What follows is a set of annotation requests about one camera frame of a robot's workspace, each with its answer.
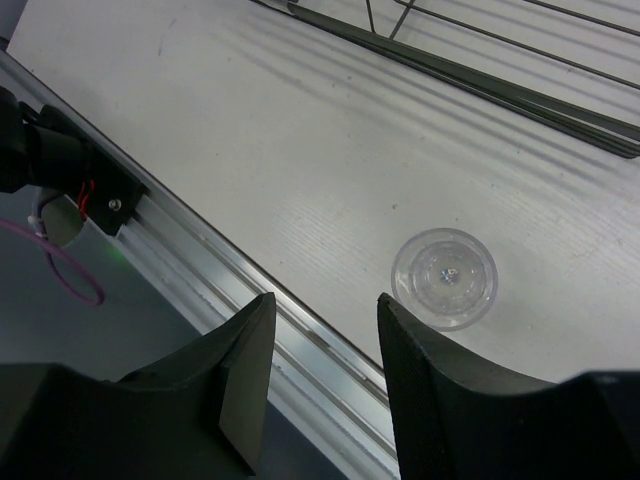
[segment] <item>pink cable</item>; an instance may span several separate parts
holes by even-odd
[[[4,218],[0,218],[0,227],[10,232],[13,232],[16,235],[20,235],[21,237],[26,238],[27,240],[31,240],[32,242],[40,246],[45,251],[47,255],[47,262],[49,262],[49,265],[52,267],[54,274],[56,275],[56,277],[58,278],[58,280],[60,281],[64,289],[67,290],[71,295],[73,295],[74,297],[78,298],[79,300],[82,300],[83,302],[93,307],[97,307],[98,305],[101,305],[102,302],[104,302],[104,298],[105,298],[104,290],[100,286],[100,283],[98,282],[98,280],[85,267],[83,267],[80,262],[73,259],[68,253],[66,253],[56,245],[52,244],[51,242],[48,242],[44,238],[40,238],[38,235],[31,232],[30,230],[27,230],[26,228],[21,227],[17,223],[13,223],[13,222],[10,222],[9,220],[5,220]],[[69,285],[69,283],[62,277],[62,275],[60,275],[60,272],[58,272],[58,270],[55,268],[55,265],[53,264],[54,258],[63,261],[64,263],[69,265],[71,268],[73,268],[89,285],[91,285],[91,288],[93,288],[93,291],[96,293],[96,296],[92,298],[92,297],[87,297],[85,295],[82,295],[80,292],[75,290],[71,285]]]

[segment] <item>black plastic mount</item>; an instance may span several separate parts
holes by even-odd
[[[378,331],[403,480],[640,478],[640,373],[509,370],[388,295]]]
[[[38,123],[91,145],[90,176],[95,189],[87,200],[86,213],[107,235],[118,233],[145,192],[142,182],[57,108],[45,105],[38,115]],[[71,198],[75,201],[80,188],[74,193]]]
[[[119,382],[0,365],[0,478],[255,475],[276,327],[273,294]]]

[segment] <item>cable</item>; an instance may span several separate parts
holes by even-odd
[[[16,223],[5,220],[4,218],[0,218],[0,227],[13,232],[23,238],[26,238],[27,240],[31,240],[32,242],[40,246],[45,252],[47,264],[53,271],[53,274],[58,279],[62,287],[71,295],[83,301],[84,303],[93,307],[97,307],[101,305],[105,299],[104,290],[102,289],[102,286],[100,285],[98,280],[84,266],[82,266],[80,262],[75,260],[61,248],[57,247],[47,240],[47,228],[42,221],[42,209],[44,209],[44,207],[48,203],[59,198],[61,195],[61,193],[50,195],[49,197],[38,203],[36,208],[36,218],[34,219],[34,223],[36,225],[36,228],[38,229],[38,233],[33,233]],[[91,286],[91,288],[95,292],[95,297],[85,296],[78,292],[75,288],[73,288],[58,271],[58,268],[56,267],[54,262],[54,257],[73,268]]]
[[[89,182],[89,186],[91,190],[89,190],[86,194],[85,188],[87,186],[87,182],[82,182],[82,188],[80,189],[80,195],[78,195],[78,201],[76,202],[78,205],[78,210],[80,210],[80,215],[82,215],[82,220],[87,219],[87,202],[89,201],[89,196],[93,193],[96,188],[96,182],[91,180]]]

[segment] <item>red wire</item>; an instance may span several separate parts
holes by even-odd
[[[85,183],[86,182],[84,182],[82,184],[82,189],[80,190],[80,196],[81,197],[82,197],[82,194],[84,193]],[[91,196],[91,194],[93,193],[93,191],[96,188],[96,182],[91,180],[90,185],[91,185],[91,190],[89,192],[87,192],[87,194],[84,196],[84,198],[79,199],[79,201],[78,201],[78,209],[80,210],[80,214],[82,215],[82,219],[83,220],[87,219],[87,202],[89,201],[89,196]]]
[[[78,210],[80,210],[80,204],[82,203],[82,194],[84,193],[84,188],[86,186],[86,182],[82,182],[82,188],[80,189],[80,195],[78,195],[78,201],[76,205],[78,205]]]

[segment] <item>screw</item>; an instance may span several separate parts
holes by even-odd
[[[455,268],[445,268],[440,272],[440,281],[447,285],[453,285],[458,281],[460,272]]]
[[[109,200],[109,208],[114,212],[117,212],[122,208],[122,202],[120,201],[119,198],[114,198],[112,200]]]

